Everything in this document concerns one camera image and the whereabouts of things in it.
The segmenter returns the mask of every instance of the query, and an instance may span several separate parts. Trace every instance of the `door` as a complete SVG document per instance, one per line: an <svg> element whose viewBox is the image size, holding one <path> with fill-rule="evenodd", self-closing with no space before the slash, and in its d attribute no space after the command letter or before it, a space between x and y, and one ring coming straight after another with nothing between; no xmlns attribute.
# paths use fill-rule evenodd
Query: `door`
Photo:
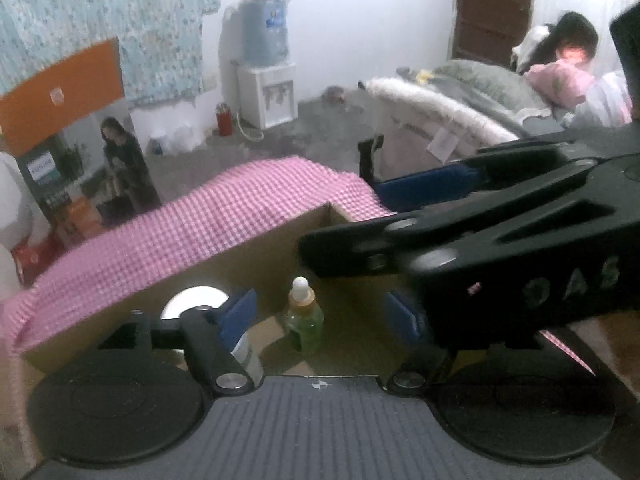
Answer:
<svg viewBox="0 0 640 480"><path fill-rule="evenodd" d="M510 65L529 30L532 0L457 0L453 58Z"/></svg>

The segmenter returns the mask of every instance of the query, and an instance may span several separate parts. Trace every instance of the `blue floral curtain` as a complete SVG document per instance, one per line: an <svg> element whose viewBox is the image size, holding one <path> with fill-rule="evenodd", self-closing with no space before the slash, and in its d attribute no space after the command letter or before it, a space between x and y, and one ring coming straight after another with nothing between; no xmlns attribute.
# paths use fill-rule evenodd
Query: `blue floral curtain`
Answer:
<svg viewBox="0 0 640 480"><path fill-rule="evenodd" d="M0 93L117 36L134 105L201 91L202 15L220 0L0 0Z"/></svg>

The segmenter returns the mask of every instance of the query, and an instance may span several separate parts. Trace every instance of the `brown wooden surface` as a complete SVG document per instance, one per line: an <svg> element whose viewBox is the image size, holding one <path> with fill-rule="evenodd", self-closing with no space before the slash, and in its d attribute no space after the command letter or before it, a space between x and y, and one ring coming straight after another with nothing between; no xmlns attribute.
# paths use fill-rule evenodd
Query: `brown wooden surface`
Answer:
<svg viewBox="0 0 640 480"><path fill-rule="evenodd" d="M64 95L61 105L51 99L55 88ZM62 128L123 97L117 40L97 43L0 97L7 151L23 155Z"/></svg>
<svg viewBox="0 0 640 480"><path fill-rule="evenodd" d="M532 0L458 0L454 58L508 66L529 28Z"/></svg>

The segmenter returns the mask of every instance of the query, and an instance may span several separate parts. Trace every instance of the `black circular disc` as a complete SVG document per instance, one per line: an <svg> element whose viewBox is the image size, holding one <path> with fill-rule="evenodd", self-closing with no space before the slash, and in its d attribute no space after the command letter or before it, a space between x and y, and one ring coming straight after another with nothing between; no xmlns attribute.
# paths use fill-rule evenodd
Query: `black circular disc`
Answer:
<svg viewBox="0 0 640 480"><path fill-rule="evenodd" d="M202 411L202 391L187 372L131 350L96 351L49 374L28 404L41 450L87 466L156 453Z"/></svg>
<svg viewBox="0 0 640 480"><path fill-rule="evenodd" d="M473 364L443 384L437 409L454 436L490 456L533 464L599 446L614 420L602 384L586 371L564 378L548 363L523 361Z"/></svg>

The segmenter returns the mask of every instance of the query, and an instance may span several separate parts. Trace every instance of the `white hose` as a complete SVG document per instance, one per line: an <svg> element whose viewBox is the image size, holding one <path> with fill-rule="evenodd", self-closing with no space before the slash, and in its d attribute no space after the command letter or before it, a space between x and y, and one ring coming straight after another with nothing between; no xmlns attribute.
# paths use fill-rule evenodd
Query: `white hose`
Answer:
<svg viewBox="0 0 640 480"><path fill-rule="evenodd" d="M238 129L240 130L240 133L246 140L250 140L251 142L261 142L262 140L264 140L264 132L262 130L259 130L258 128L252 128L255 129L256 132L258 132L259 135L257 137L252 137L246 134L246 132L242 129L242 124L240 124L240 110L236 112L236 122L238 123Z"/></svg>

